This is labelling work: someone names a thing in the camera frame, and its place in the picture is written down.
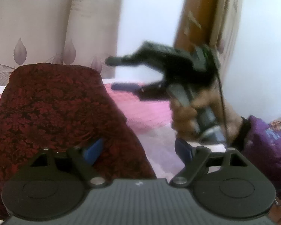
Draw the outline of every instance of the dark red cushion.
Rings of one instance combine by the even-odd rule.
[[[143,147],[107,94],[100,74],[82,66],[31,64],[10,76],[0,100],[1,190],[43,147],[65,151],[104,138],[94,168],[106,179],[155,178]]]

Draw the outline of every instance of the pink bedsheet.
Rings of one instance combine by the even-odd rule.
[[[111,84],[106,84],[105,87],[126,116],[127,125],[135,134],[144,134],[170,123],[171,111],[168,101],[140,101],[131,92],[112,91]]]

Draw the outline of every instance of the blue pad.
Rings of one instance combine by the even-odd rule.
[[[83,159],[90,165],[93,165],[103,151],[103,139],[97,140],[94,144],[87,147],[83,153]]]

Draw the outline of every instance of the black wrist strap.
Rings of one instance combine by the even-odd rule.
[[[234,147],[240,152],[244,149],[244,139],[246,138],[249,130],[251,129],[251,122],[248,119],[242,117],[242,125],[239,131],[238,136],[231,143],[230,147]]]

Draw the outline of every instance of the ribbed black plastic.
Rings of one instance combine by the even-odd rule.
[[[51,221],[11,217],[5,225],[274,225],[266,216],[235,221],[201,208],[187,189],[170,187],[165,179],[122,180],[93,189],[71,213]]]

